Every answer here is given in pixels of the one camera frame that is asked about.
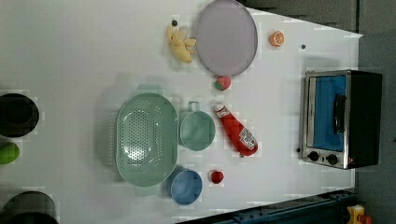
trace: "oven knob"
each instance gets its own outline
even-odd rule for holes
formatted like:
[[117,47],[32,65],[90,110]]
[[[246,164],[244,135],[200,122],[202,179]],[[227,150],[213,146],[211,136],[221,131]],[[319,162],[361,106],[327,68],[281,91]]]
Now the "oven knob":
[[329,162],[329,164],[331,165],[335,165],[338,162],[338,159],[335,155],[329,155],[328,157],[326,157],[326,160]]
[[308,158],[311,159],[311,161],[317,161],[319,159],[319,154],[316,151],[311,151]]

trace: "black toaster oven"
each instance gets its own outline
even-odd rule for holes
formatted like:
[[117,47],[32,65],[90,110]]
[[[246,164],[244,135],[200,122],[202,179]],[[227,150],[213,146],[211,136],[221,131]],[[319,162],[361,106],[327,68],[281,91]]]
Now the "black toaster oven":
[[382,75],[308,71],[303,160],[341,169],[378,164]]

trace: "oven door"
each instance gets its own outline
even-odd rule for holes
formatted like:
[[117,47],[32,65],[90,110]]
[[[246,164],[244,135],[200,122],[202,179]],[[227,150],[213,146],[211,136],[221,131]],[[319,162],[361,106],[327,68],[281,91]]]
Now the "oven door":
[[307,146],[344,150],[346,76],[309,78]]

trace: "oven window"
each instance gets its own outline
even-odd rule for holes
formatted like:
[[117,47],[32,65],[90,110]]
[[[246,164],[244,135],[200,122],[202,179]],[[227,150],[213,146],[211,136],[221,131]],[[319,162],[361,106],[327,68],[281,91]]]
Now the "oven window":
[[316,78],[313,147],[344,150],[344,134],[334,132],[333,107],[337,95],[346,95],[346,84],[346,76]]

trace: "blue bowl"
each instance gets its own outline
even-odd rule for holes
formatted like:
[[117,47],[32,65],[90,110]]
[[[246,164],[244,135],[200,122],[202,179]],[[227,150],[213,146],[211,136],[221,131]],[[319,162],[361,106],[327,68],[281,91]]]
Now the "blue bowl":
[[167,180],[167,191],[180,205],[195,202],[202,192],[202,178],[193,170],[177,167]]

